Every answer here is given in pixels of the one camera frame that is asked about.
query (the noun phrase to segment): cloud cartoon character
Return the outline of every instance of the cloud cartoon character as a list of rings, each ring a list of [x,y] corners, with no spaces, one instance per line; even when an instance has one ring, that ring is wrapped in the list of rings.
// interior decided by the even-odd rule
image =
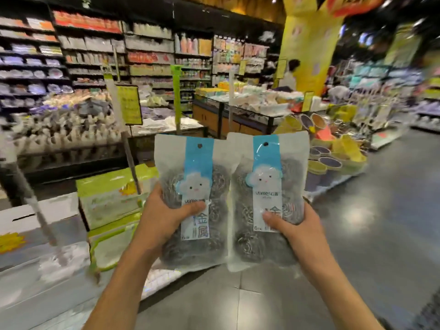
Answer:
[[[260,165],[246,177],[246,184],[258,190],[274,191],[279,188],[282,172],[269,165]]]
[[[188,199],[208,199],[211,181],[200,172],[192,172],[176,185],[176,189]]]

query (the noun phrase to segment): hand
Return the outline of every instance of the hand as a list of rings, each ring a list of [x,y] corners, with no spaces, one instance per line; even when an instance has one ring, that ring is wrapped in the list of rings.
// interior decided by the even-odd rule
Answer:
[[[304,221],[297,226],[271,212],[263,213],[263,219],[288,239],[312,284],[316,283],[316,276],[339,269],[330,251],[319,216],[307,202],[304,202]]]
[[[203,201],[196,201],[170,209],[162,200],[162,187],[157,182],[145,202],[132,244],[143,253],[160,249],[184,219],[199,214],[205,206]]]

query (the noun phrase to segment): right hand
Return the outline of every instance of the right hand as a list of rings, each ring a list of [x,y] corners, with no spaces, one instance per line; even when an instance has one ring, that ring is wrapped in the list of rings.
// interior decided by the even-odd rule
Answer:
[[[317,276],[340,271],[324,234],[319,216],[313,208],[304,202],[304,221],[293,225],[271,212],[263,213],[269,227],[280,231],[289,241],[295,255],[312,284]]]

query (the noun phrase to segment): white plastic wrap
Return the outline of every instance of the white plastic wrap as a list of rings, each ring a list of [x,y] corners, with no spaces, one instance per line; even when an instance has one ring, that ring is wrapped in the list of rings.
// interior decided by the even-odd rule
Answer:
[[[164,245],[162,263],[170,269],[197,271],[227,257],[231,174],[237,160],[229,143],[211,138],[156,135],[154,161],[164,202],[170,208],[204,200],[206,209],[182,222]]]
[[[227,141],[231,152],[242,156],[231,177],[229,271],[241,271],[263,262],[281,267],[296,264],[287,239],[268,227],[262,214],[268,210],[293,224],[303,221],[302,191],[309,156],[307,132],[255,137],[229,133]]]

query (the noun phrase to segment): left hand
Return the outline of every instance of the left hand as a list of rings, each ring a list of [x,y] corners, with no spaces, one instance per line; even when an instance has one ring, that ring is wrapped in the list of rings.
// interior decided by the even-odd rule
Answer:
[[[145,202],[132,244],[143,253],[160,249],[184,219],[199,214],[205,207],[203,201],[196,201],[170,209],[162,200],[162,187],[157,182]]]

